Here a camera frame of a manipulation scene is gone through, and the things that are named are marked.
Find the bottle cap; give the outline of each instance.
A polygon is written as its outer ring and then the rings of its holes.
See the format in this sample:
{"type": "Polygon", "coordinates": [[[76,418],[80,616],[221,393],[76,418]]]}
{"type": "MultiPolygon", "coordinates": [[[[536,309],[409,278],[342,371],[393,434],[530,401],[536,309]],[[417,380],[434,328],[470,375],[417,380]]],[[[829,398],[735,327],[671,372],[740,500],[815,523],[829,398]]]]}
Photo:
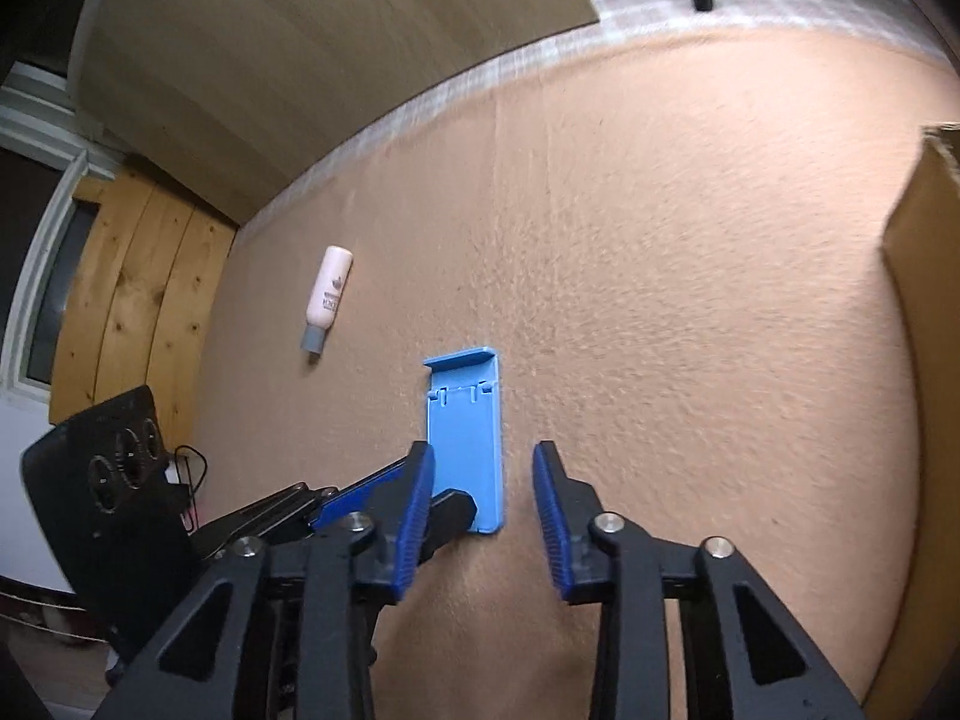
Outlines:
{"type": "Polygon", "coordinates": [[[315,327],[312,324],[304,327],[304,337],[301,338],[301,349],[312,354],[320,354],[323,351],[323,341],[326,339],[326,331],[323,327],[315,327]]]}

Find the cardboard box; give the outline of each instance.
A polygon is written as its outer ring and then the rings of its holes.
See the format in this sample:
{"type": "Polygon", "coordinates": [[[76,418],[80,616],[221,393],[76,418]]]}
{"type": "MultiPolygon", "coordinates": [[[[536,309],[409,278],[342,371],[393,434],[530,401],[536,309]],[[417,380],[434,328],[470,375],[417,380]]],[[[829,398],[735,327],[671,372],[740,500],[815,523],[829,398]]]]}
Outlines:
{"type": "Polygon", "coordinates": [[[867,697],[913,717],[960,645],[960,125],[928,129],[883,235],[904,310],[920,418],[920,516],[904,606],[867,697]]]}

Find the white window frame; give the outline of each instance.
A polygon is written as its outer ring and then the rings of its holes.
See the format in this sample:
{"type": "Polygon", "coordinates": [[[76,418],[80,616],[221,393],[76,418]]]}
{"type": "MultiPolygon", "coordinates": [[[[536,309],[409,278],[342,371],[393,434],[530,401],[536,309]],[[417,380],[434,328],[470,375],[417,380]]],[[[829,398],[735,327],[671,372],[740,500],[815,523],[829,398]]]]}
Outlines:
{"type": "Polygon", "coordinates": [[[114,178],[128,151],[123,143],[102,131],[97,138],[99,143],[94,143],[83,135],[64,79],[31,65],[13,63],[10,75],[0,86],[0,146],[62,170],[62,175],[37,225],[13,292],[0,346],[3,394],[50,402],[50,386],[27,378],[27,361],[43,292],[77,207],[73,193],[88,173],[114,178]]]}
{"type": "Polygon", "coordinates": [[[20,269],[0,349],[0,386],[11,394],[41,403],[50,402],[50,386],[27,378],[27,360],[44,287],[76,208],[73,191],[87,171],[88,156],[81,151],[61,175],[47,203],[20,269]]]}

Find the wooden plank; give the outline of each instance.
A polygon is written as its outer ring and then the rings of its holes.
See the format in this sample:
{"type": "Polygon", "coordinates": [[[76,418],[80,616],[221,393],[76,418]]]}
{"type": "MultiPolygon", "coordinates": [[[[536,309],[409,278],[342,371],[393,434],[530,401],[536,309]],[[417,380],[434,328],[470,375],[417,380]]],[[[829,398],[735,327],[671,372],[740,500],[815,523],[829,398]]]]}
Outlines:
{"type": "Polygon", "coordinates": [[[397,105],[595,21],[589,0],[101,0],[71,83],[85,111],[243,223],[397,105]]]}
{"type": "Polygon", "coordinates": [[[100,196],[112,183],[112,181],[104,181],[102,178],[85,175],[77,182],[77,186],[73,190],[73,199],[99,203],[100,196]]]}
{"type": "Polygon", "coordinates": [[[200,353],[234,229],[197,209],[176,252],[160,306],[147,384],[165,445],[189,442],[200,353]]]}
{"type": "Polygon", "coordinates": [[[146,381],[167,279],[193,204],[157,187],[140,217],[117,278],[97,367],[94,401],[146,381]]]}
{"type": "Polygon", "coordinates": [[[56,342],[50,388],[54,424],[93,405],[113,292],[154,186],[136,170],[123,167],[100,195],[100,211],[83,247],[56,342]]]}

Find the blue 3d-printed part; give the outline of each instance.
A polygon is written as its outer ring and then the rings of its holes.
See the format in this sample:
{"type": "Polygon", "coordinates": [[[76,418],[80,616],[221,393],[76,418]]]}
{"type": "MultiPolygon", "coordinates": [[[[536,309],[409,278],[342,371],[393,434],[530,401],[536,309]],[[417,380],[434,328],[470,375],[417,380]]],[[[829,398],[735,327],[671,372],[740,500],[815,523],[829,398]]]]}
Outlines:
{"type": "Polygon", "coordinates": [[[462,490],[477,504],[472,533],[503,526],[500,456],[500,375],[488,346],[424,360],[432,371],[426,394],[426,437],[437,469],[433,494],[462,490]]]}

